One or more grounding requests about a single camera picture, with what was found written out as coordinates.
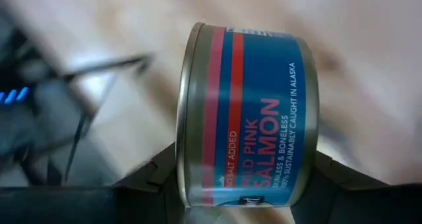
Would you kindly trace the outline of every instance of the tin can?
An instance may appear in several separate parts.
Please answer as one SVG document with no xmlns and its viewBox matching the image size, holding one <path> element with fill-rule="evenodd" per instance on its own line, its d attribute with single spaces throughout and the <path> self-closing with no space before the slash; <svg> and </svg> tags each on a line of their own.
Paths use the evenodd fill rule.
<svg viewBox="0 0 422 224">
<path fill-rule="evenodd" d="M 197 23 L 177 108 L 186 206 L 290 206 L 318 136 L 318 82 L 307 44 L 289 34 Z"/>
</svg>

